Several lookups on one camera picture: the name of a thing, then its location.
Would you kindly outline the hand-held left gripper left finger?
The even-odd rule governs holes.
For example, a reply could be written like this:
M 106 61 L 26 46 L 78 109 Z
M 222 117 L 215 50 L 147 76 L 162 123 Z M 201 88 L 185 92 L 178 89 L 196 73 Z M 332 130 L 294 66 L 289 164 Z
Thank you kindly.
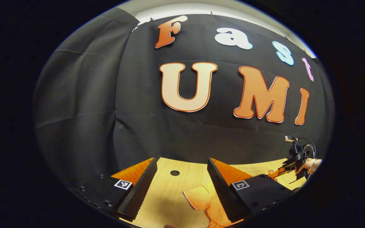
M 90 178 L 72 191 L 104 214 L 133 222 L 157 172 L 157 160 L 153 157 L 113 175 Z

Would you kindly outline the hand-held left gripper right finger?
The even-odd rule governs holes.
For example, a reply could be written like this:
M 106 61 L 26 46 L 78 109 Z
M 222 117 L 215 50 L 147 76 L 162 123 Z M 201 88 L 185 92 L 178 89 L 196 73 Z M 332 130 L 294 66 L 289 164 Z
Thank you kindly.
M 274 209 L 294 194 L 266 174 L 252 176 L 213 158 L 208 159 L 207 171 L 232 223 Z

